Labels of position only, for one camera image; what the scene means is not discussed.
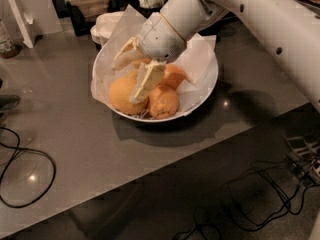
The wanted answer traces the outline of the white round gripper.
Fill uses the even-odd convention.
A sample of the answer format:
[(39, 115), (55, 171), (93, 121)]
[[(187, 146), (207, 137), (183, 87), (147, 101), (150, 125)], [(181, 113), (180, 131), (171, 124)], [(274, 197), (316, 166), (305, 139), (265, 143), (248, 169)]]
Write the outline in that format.
[(153, 59), (150, 63), (140, 64), (129, 102), (138, 104), (145, 101), (162, 80), (166, 62), (177, 60), (186, 48), (186, 41), (162, 14), (153, 13), (143, 23), (138, 36), (131, 37), (117, 52), (112, 62), (113, 70), (121, 70), (147, 56)]

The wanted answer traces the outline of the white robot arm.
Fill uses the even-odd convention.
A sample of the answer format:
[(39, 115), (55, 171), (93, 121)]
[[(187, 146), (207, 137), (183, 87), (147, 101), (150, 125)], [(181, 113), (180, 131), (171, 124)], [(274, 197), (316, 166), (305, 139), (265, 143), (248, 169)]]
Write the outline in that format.
[(146, 98), (160, 82), (164, 65), (176, 61), (198, 31), (229, 12), (242, 21), (320, 111), (320, 19), (295, 0), (168, 0), (113, 60), (115, 70), (135, 60), (151, 60), (131, 101)]

